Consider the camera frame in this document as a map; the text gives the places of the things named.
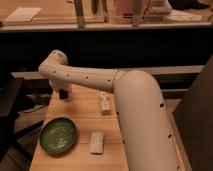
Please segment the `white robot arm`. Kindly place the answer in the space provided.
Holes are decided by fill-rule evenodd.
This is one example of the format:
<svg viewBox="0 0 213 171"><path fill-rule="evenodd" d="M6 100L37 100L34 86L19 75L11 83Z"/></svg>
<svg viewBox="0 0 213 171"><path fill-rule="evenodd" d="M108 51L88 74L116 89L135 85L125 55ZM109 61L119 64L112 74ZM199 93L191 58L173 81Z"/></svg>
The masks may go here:
<svg viewBox="0 0 213 171"><path fill-rule="evenodd" d="M52 51L38 71L55 90L73 83L114 95L129 171L180 171L164 98L150 73L73 67L59 50Z"/></svg>

